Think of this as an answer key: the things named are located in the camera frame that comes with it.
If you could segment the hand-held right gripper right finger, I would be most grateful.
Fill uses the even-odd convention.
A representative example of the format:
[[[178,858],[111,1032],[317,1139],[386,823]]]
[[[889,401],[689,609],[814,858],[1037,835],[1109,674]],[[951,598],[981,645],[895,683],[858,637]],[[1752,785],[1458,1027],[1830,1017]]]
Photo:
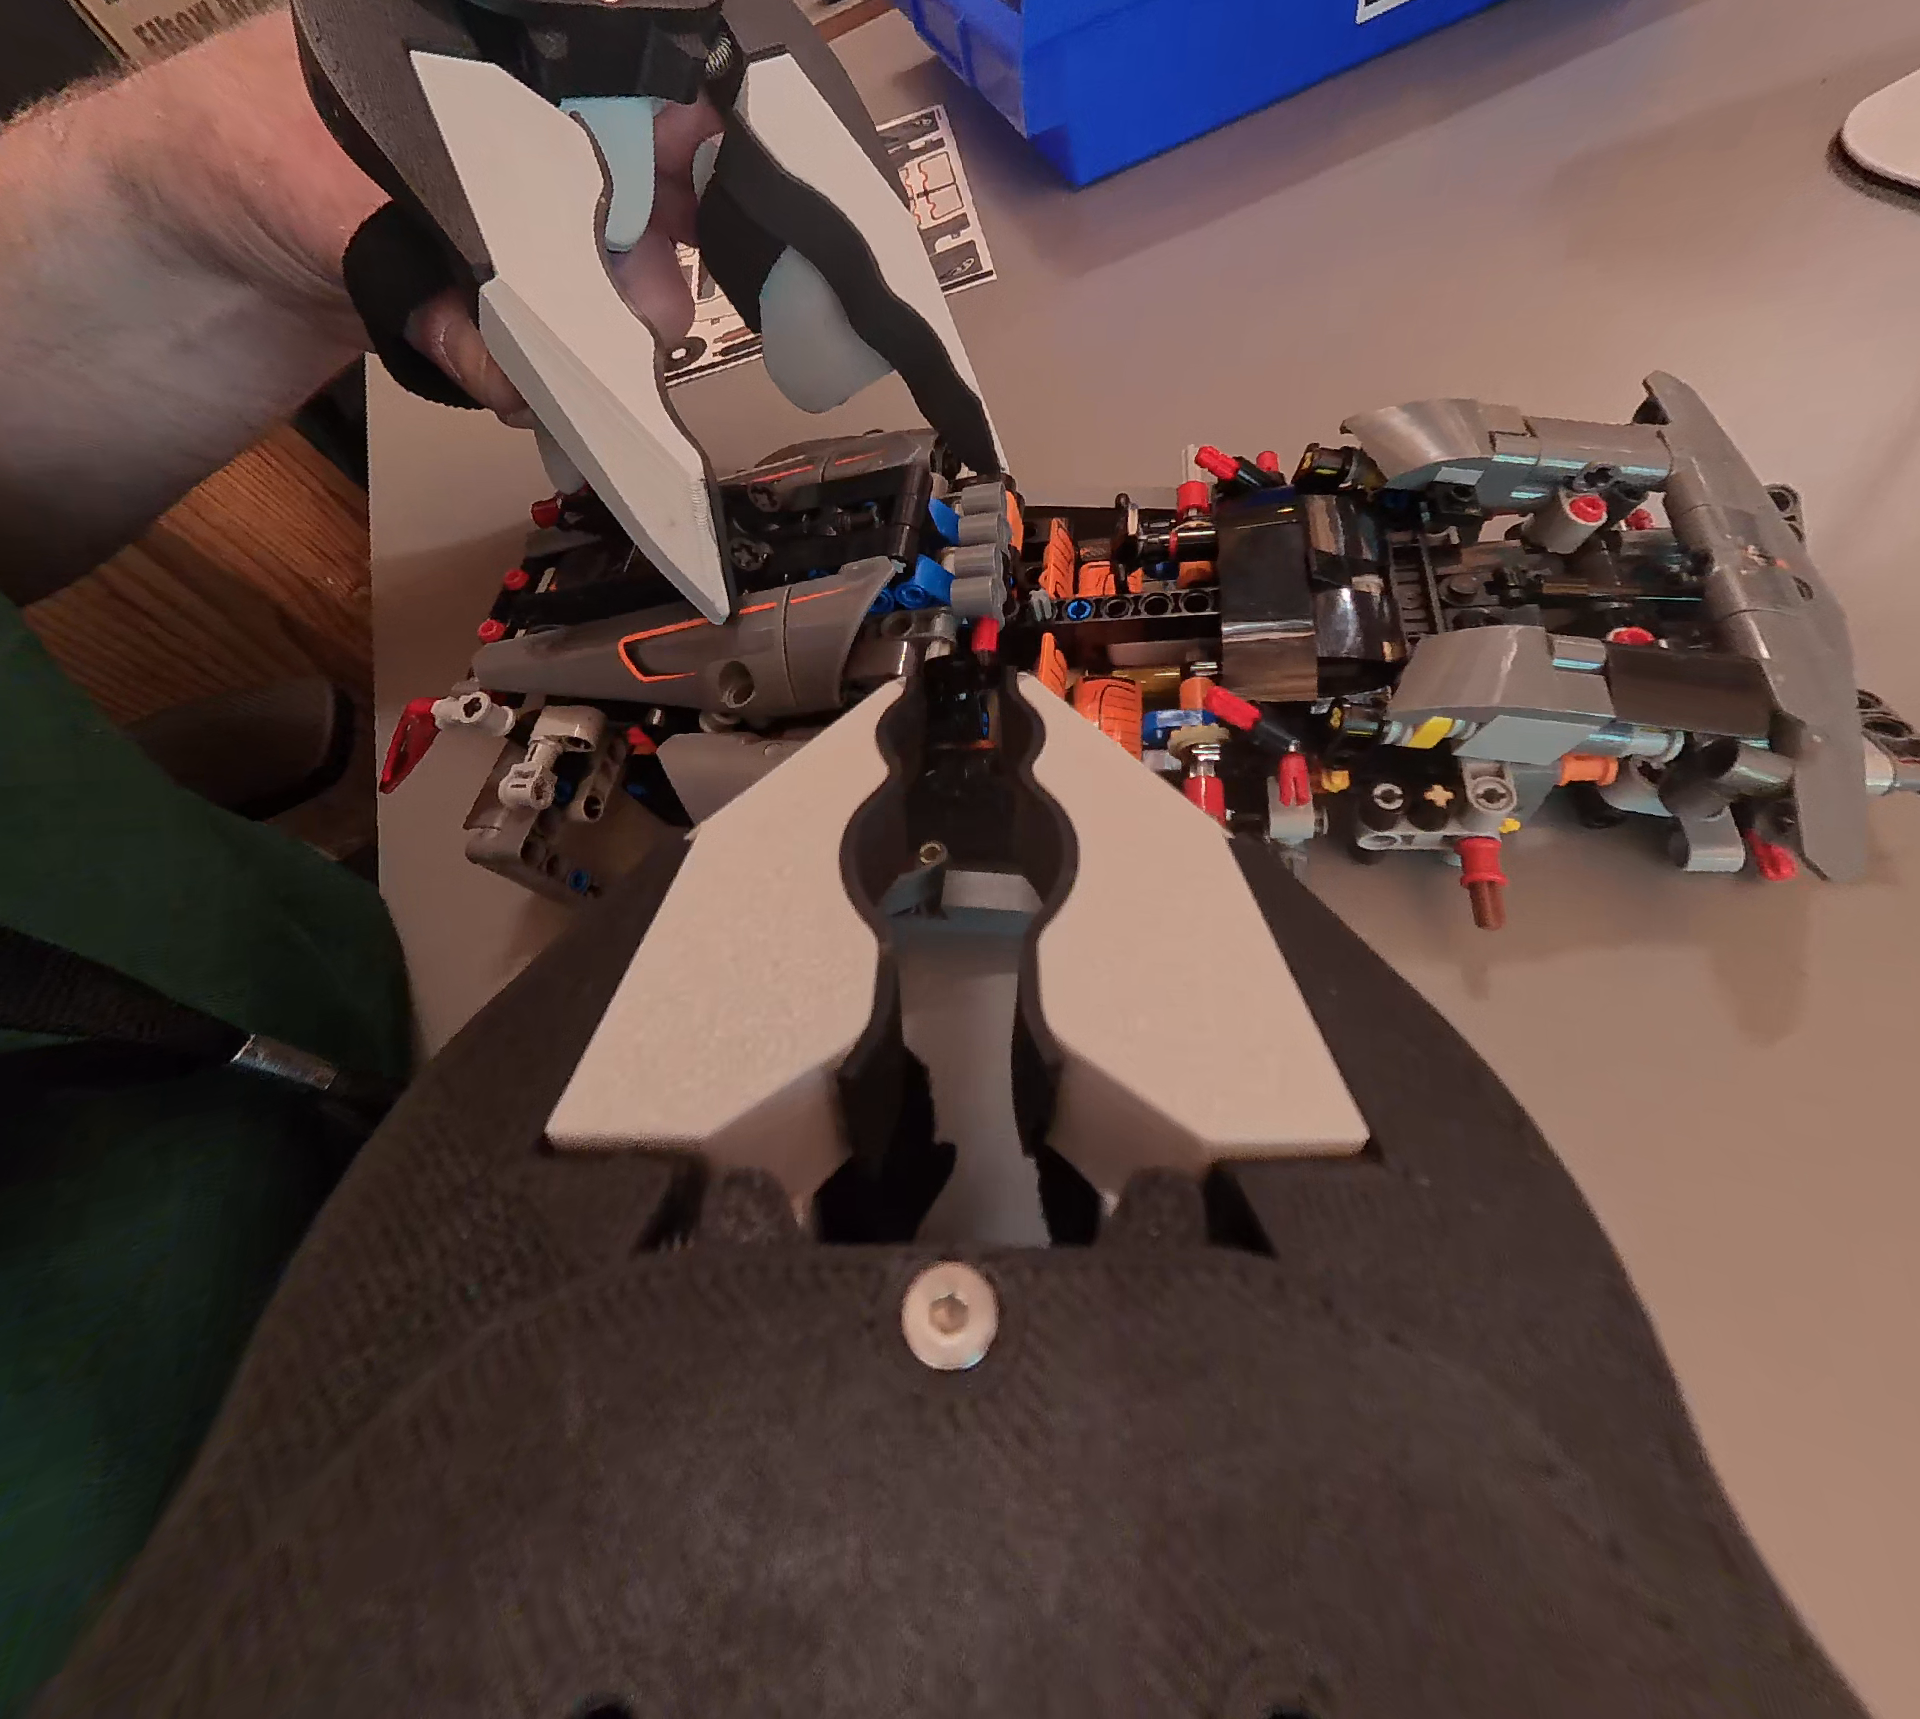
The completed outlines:
[[[1089,1244],[1143,1171],[1362,1152],[1265,865],[1019,674],[1017,1132],[1052,1244]]]

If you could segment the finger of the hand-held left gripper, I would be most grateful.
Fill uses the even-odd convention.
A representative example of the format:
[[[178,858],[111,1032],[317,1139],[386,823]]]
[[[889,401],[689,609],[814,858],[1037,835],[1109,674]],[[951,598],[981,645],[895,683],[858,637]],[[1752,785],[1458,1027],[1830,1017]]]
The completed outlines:
[[[800,409],[833,409],[896,375],[925,426],[971,472],[1007,468],[971,358],[896,169],[867,108],[845,124],[788,51],[745,64],[700,203],[721,269],[731,212],[776,250],[756,283],[762,358]]]
[[[491,263],[477,291],[491,358],[647,559],[724,622],[733,586],[708,461],[607,264],[614,176],[588,125],[494,63],[409,63]]]

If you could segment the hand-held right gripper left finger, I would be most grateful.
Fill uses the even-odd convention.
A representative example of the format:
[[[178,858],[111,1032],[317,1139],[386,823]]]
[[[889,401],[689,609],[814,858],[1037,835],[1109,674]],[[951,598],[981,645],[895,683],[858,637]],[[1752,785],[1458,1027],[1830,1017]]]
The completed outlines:
[[[685,842],[544,1123],[558,1150],[771,1173],[806,1209],[842,1166],[882,1203],[909,1148],[896,978],[842,842],[889,783],[880,684]]]

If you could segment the grey black lego car model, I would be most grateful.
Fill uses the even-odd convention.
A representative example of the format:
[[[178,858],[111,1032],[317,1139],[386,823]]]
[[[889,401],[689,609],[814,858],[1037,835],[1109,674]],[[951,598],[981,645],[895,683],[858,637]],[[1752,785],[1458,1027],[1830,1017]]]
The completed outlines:
[[[468,672],[395,715],[392,794],[491,742],[466,857],[584,900],[889,683],[1030,674],[1232,837],[1437,855],[1503,922],[1539,806],[1652,819],[1679,870],[1862,874],[1915,727],[1857,686],[1799,495],[1656,372],[1623,423],[1467,397],[1353,415],[1298,465],[1200,445],[1167,502],[1045,504],[926,431],[717,482],[708,622],[587,489],[531,508]]]

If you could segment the person's left forearm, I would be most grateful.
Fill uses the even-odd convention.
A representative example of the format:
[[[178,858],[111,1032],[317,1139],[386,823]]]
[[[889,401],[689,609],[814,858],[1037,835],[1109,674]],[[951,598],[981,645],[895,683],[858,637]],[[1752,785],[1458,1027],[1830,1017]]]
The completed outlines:
[[[93,77],[5,125],[1,586],[43,601],[361,353],[224,263],[198,63]]]

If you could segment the lego sticker sheet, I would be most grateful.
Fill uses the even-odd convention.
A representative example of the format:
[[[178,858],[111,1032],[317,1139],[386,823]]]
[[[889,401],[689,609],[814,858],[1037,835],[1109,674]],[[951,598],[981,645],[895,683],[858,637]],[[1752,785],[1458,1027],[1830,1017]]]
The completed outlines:
[[[946,292],[994,280],[994,257],[974,205],[961,148],[943,105],[919,106],[877,125],[929,264]],[[679,246],[692,288],[687,338],[662,361],[668,383],[685,383],[758,361],[762,338],[731,306],[694,246]]]

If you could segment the person's left hand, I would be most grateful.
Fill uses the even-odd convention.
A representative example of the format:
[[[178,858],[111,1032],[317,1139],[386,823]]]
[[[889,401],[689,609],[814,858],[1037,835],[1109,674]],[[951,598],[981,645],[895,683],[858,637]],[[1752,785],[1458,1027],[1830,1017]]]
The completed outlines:
[[[225,164],[211,225],[224,263],[289,306],[320,349],[344,349],[362,331],[344,253],[386,195],[317,113],[285,11],[231,30],[198,63]]]

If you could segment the person's green shirt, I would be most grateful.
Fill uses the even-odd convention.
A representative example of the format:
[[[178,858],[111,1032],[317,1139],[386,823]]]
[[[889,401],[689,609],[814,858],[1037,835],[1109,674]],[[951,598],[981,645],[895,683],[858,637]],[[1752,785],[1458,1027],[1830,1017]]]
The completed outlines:
[[[266,1035],[411,1052],[365,878],[176,785],[5,601],[1,1709],[71,1654],[204,1442],[351,1150]]]

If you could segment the white flat stand base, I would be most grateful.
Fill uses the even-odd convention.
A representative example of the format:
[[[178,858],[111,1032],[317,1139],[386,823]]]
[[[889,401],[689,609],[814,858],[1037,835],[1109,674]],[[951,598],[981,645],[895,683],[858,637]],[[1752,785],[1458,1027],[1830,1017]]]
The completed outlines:
[[[1918,98],[1913,69],[1873,91],[1841,120],[1836,154],[1862,176],[1918,195]]]

